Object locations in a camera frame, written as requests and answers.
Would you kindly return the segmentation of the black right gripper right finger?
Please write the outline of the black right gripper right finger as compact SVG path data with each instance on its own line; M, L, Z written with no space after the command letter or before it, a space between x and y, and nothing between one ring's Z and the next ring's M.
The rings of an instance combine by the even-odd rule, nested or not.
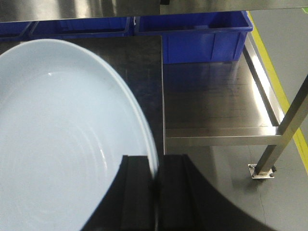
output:
M270 231L216 190L185 154L164 155L159 230Z

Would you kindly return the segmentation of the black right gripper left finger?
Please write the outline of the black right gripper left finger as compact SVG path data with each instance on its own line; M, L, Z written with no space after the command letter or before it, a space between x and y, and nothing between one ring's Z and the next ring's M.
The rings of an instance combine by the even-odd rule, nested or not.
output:
M123 156L106 195L83 231L153 231L153 179L148 157Z

